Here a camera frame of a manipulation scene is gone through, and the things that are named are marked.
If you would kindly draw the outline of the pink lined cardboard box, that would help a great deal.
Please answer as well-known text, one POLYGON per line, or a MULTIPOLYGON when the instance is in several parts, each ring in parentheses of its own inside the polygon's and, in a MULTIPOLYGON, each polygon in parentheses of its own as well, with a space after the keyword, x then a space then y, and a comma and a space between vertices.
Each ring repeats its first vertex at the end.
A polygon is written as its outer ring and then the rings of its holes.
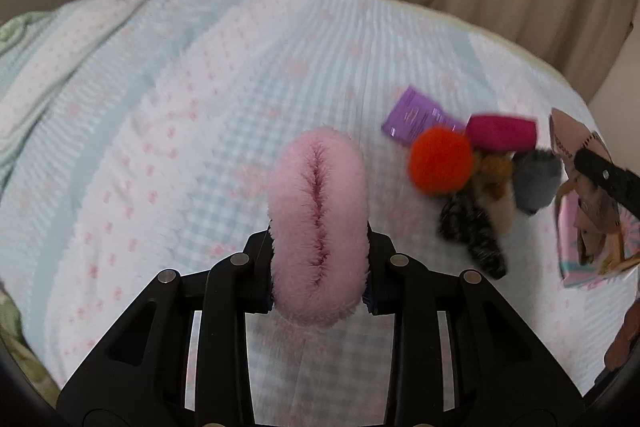
POLYGON ((583 147, 613 162, 608 148, 597 131, 557 108, 549 129, 552 152, 567 174, 554 200, 562 284, 592 287, 624 277, 639 265, 639 219, 574 165, 583 147))

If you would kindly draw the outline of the grey fluffy scrunchie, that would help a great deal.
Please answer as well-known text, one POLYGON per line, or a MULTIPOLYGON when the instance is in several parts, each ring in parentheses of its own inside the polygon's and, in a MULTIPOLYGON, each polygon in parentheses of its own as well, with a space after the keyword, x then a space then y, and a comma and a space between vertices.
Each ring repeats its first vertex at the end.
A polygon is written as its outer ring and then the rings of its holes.
POLYGON ((515 205, 527 216, 548 207, 562 180, 562 161, 552 150, 535 148, 512 157, 515 205))

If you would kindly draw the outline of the brown fluffy scrunchie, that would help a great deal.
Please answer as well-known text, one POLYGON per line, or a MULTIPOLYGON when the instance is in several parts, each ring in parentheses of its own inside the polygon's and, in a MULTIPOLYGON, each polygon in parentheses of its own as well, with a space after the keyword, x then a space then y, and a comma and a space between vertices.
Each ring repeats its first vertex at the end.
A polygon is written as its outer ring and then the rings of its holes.
POLYGON ((509 154, 476 152, 474 159, 472 181, 476 193, 491 200, 506 196, 513 176, 512 157, 509 154))

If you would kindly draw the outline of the magenta pink pouch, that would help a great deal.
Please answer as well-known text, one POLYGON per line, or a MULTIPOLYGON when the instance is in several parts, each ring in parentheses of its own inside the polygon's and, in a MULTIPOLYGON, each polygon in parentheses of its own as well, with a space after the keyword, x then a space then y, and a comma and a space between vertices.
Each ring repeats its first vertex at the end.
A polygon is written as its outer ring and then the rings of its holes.
POLYGON ((527 152, 537 144, 537 123, 533 119, 498 114, 474 114, 465 135, 475 150, 492 153, 527 152))

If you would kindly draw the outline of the black fluffy scrunchie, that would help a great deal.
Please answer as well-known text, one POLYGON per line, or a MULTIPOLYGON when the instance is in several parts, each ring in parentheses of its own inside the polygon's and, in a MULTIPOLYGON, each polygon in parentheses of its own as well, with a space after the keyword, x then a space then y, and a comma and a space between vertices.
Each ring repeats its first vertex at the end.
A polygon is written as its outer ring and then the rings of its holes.
POLYGON ((440 210, 438 233, 447 242, 463 245, 488 277, 500 280, 508 273, 494 226, 469 188, 447 196, 440 210))

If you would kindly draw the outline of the red orange pompom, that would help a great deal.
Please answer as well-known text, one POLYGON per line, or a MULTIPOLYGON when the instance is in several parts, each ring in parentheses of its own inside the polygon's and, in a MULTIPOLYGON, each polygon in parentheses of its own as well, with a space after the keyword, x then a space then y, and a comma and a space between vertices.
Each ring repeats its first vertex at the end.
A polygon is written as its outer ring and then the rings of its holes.
POLYGON ((472 146, 463 133, 434 127, 421 133, 410 147, 409 179, 427 196, 460 191, 473 170, 472 146))

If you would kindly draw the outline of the purple plastic packet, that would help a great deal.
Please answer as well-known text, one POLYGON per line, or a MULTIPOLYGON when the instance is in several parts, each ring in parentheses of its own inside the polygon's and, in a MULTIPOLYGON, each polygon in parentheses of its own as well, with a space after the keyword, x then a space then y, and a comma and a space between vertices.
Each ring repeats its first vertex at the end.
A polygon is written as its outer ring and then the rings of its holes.
POLYGON ((432 98, 410 86, 398 98, 381 129, 395 142, 410 146, 423 132, 436 127, 463 133, 465 124, 432 98))

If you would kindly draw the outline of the pink fluffy scrunchie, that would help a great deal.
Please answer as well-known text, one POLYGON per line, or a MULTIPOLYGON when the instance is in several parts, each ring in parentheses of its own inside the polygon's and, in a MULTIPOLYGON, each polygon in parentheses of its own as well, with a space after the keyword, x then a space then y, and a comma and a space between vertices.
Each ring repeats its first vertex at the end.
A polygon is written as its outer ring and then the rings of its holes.
POLYGON ((329 127, 300 134, 274 164, 267 199, 274 305, 296 324, 333 326, 358 306, 369 272, 359 147, 329 127))

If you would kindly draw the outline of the green floral bedding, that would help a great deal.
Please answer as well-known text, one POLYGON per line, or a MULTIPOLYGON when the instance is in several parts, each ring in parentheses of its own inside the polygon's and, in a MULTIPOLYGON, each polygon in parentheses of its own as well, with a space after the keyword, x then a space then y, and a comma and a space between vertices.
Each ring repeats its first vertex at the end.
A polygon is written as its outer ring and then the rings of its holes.
POLYGON ((4 286, 0 289, 0 329, 9 354, 43 399, 55 407, 60 388, 29 347, 23 335, 21 312, 4 286))

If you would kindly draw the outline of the pastel patterned bed quilt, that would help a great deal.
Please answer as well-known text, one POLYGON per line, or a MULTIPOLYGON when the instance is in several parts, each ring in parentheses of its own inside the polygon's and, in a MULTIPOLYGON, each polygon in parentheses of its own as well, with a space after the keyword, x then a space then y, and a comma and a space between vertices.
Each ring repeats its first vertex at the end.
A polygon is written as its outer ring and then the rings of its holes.
POLYGON ((382 124, 408 88, 447 112, 593 117, 551 66, 394 0, 78 0, 1 31, 1 277, 64 384, 164 268, 209 268, 267 225, 267 184, 309 129, 366 162, 372 228, 430 268, 469 265, 382 124))

